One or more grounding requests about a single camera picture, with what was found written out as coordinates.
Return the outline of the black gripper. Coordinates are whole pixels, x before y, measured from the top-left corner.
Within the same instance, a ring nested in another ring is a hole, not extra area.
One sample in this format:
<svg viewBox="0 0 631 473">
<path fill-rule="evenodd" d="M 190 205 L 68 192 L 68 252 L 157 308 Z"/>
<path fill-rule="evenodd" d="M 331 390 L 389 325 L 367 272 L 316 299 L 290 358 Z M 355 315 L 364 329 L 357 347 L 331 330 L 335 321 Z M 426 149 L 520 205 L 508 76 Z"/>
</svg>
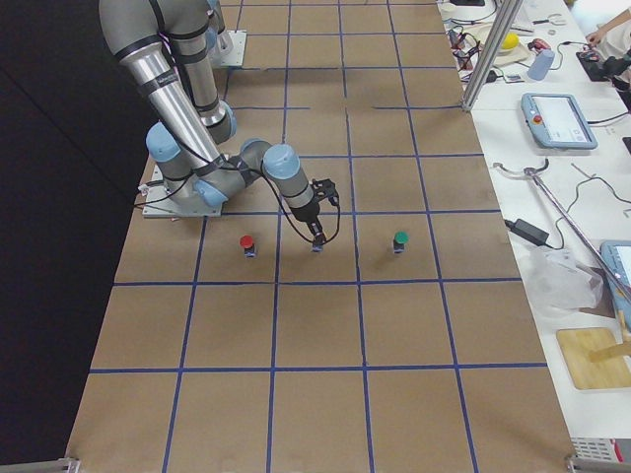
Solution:
<svg viewBox="0 0 631 473">
<path fill-rule="evenodd" d="M 318 220 L 320 206 L 317 201 L 311 201 L 301 207 L 291 206 L 290 210 L 296 220 L 308 225 L 308 228 L 313 236 L 312 245 L 326 244 L 326 235 L 320 221 Z"/>
</svg>

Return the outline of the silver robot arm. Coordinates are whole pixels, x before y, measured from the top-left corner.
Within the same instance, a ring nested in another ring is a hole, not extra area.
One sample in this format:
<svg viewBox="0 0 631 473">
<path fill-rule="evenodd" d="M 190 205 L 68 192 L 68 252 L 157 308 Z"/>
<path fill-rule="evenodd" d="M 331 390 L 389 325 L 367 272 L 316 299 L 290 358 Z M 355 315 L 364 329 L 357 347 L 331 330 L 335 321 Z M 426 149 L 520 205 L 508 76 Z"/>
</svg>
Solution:
<svg viewBox="0 0 631 473">
<path fill-rule="evenodd" d="M 287 219 L 304 223 L 320 251 L 328 239 L 319 203 L 339 204 L 334 183 L 309 180 L 287 144 L 251 139 L 233 156 L 219 149 L 237 131 L 213 74 L 214 60 L 232 48 L 220 2 L 103 1 L 99 13 L 110 52 L 159 117 L 146 145 L 176 214 L 219 211 L 263 178 Z"/>
</svg>

